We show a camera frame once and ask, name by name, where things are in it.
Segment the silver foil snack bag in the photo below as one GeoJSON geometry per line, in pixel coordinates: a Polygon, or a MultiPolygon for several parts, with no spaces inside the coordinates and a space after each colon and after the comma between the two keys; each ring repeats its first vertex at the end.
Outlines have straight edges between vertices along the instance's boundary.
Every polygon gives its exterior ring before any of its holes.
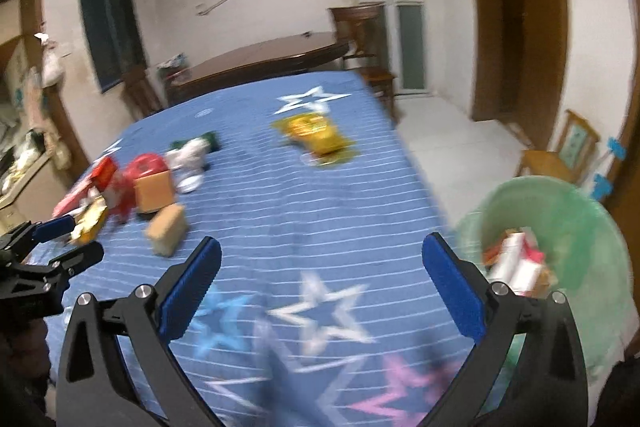
{"type": "Polygon", "coordinates": [[[108,217],[105,199],[98,196],[79,213],[76,227],[70,232],[70,243],[86,245],[96,239],[108,217]]]}

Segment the tan sponge block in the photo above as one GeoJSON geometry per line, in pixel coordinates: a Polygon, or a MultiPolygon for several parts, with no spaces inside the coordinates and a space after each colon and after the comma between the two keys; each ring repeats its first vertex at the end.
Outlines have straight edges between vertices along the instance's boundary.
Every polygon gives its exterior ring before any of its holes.
{"type": "Polygon", "coordinates": [[[171,204],[160,210],[149,222],[145,237],[149,239],[154,255],[171,257],[188,230],[186,208],[171,204]]]}

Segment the white towel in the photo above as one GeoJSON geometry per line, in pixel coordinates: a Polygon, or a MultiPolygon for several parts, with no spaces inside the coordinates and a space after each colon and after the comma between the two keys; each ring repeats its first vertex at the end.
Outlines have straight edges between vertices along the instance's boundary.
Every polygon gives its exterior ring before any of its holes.
{"type": "Polygon", "coordinates": [[[164,158],[178,193],[188,194],[201,186],[208,152],[208,141],[199,136],[165,153],[164,158]]]}

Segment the green snack wrapper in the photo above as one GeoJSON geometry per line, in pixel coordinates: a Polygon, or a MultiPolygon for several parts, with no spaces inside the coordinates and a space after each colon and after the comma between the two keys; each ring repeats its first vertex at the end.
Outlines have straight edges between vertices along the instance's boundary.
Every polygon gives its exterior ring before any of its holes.
{"type": "Polygon", "coordinates": [[[197,150],[204,150],[206,154],[217,152],[217,150],[221,149],[217,135],[213,131],[205,132],[191,139],[176,140],[170,143],[171,150],[181,150],[185,146],[195,147],[197,150]]]}

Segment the green plastic trash bin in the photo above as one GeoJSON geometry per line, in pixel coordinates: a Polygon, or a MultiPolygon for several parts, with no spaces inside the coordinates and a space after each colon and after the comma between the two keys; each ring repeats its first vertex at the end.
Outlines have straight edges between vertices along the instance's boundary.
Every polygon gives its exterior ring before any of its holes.
{"type": "Polygon", "coordinates": [[[509,229],[529,228],[568,298],[593,381],[615,363],[634,309],[623,234],[600,202],[548,176],[519,176],[489,193],[454,228],[457,255],[482,264],[482,252],[509,229]]]}

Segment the trash inside bin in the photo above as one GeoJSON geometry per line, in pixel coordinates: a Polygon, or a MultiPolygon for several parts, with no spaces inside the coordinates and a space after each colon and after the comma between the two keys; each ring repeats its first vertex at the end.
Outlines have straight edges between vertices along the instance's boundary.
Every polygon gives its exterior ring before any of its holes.
{"type": "Polygon", "coordinates": [[[515,295],[546,297],[558,283],[531,228],[504,231],[482,261],[488,281],[505,283],[515,295]]]}

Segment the wooden cabinet shelf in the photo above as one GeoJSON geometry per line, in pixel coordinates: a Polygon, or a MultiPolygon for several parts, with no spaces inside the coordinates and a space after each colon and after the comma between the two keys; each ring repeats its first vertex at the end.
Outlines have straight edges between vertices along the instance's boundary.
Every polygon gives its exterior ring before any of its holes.
{"type": "Polygon", "coordinates": [[[1,230],[51,217],[89,166],[62,100],[48,83],[43,0],[1,0],[1,230]]]}

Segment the red cardboard box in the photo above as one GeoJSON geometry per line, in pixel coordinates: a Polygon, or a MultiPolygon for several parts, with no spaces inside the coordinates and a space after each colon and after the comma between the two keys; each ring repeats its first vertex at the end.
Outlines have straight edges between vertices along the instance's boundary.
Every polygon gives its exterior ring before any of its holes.
{"type": "Polygon", "coordinates": [[[58,218],[78,208],[94,188],[100,194],[104,194],[114,186],[117,162],[111,155],[102,156],[95,162],[89,172],[81,178],[72,189],[58,202],[52,211],[52,218],[58,218]]]}

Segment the orange cardboard box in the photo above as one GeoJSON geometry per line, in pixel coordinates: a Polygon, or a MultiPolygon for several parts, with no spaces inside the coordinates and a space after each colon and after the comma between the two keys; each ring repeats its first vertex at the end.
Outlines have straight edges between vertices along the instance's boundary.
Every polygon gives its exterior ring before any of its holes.
{"type": "Polygon", "coordinates": [[[154,213],[175,202],[175,189],[168,170],[134,181],[138,213],[154,213]]]}

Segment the red apple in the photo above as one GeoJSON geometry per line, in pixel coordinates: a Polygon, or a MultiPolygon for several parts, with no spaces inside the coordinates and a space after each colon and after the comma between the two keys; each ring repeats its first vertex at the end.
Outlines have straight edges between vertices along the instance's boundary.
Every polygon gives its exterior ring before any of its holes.
{"type": "Polygon", "coordinates": [[[135,157],[125,167],[122,174],[130,187],[134,187],[137,179],[145,176],[154,176],[154,174],[167,172],[168,166],[164,158],[154,153],[144,153],[135,157]]]}

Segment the hanging white plastic bag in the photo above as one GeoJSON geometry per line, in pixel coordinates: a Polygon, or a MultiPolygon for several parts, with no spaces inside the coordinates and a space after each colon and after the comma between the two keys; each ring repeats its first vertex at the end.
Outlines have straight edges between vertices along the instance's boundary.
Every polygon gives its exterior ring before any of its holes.
{"type": "Polygon", "coordinates": [[[64,79],[65,75],[64,67],[56,54],[58,44],[42,31],[36,32],[35,37],[40,41],[42,49],[42,87],[54,87],[64,79]]]}

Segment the small yellow wooden chair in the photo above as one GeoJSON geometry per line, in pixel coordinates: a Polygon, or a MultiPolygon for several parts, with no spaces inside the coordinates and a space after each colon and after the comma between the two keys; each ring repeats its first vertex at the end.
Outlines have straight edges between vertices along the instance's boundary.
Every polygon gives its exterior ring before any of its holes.
{"type": "Polygon", "coordinates": [[[515,176],[548,176],[577,185],[593,158],[600,134],[570,109],[554,150],[524,150],[515,176]]]}

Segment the blue star-patterned bed sheet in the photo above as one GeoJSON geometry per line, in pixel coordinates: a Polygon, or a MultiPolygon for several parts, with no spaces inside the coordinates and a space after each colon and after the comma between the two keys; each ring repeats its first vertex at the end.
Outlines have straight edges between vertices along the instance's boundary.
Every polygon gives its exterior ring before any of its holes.
{"type": "Polygon", "coordinates": [[[120,165],[216,133],[202,185],[180,197],[184,258],[205,236],[221,269],[178,362],[230,426],[414,426],[472,341],[423,268],[445,232],[434,197],[383,109],[349,72],[259,81],[132,124],[108,149],[120,165]],[[326,168],[271,124],[319,113],[359,155],[326,168]]]}

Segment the dark window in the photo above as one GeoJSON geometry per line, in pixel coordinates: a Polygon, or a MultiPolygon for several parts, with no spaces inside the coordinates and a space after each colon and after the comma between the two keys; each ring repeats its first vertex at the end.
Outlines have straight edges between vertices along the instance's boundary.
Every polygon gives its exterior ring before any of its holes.
{"type": "Polygon", "coordinates": [[[132,0],[80,0],[82,22],[101,92],[146,64],[132,0]]]}

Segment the dark wooden round table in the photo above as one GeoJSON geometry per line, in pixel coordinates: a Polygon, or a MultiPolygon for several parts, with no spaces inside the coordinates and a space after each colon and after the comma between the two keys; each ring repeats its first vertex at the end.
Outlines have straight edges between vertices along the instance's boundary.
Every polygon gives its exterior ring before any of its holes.
{"type": "Polygon", "coordinates": [[[333,32],[306,32],[229,51],[171,75],[165,82],[169,106],[203,94],[260,80],[289,76],[330,64],[349,49],[333,32]]]}

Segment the yellow wrapped snack package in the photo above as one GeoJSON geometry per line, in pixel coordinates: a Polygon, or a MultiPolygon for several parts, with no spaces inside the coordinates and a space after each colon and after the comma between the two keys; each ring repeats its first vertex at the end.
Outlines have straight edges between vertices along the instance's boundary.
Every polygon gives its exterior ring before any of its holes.
{"type": "Polygon", "coordinates": [[[359,155],[356,143],[348,139],[331,118],[319,113],[301,113],[277,119],[271,126],[302,151],[307,166],[326,168],[349,162],[359,155]]]}

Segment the dark wooden chair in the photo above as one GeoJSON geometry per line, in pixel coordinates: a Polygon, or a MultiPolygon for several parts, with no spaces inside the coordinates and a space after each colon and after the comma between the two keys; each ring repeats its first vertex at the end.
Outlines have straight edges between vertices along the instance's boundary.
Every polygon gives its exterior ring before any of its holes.
{"type": "Polygon", "coordinates": [[[394,124],[397,122],[395,79],[384,61],[381,3],[329,8],[337,40],[348,43],[342,69],[354,70],[372,90],[394,124]]]}

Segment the brown wooden door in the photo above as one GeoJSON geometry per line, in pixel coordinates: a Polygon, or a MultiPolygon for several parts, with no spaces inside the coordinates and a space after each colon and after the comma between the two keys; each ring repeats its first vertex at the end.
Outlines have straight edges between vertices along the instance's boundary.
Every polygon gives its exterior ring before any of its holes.
{"type": "Polygon", "coordinates": [[[475,0],[475,120],[516,124],[534,147],[551,140],[563,89],[567,0],[475,0]]]}

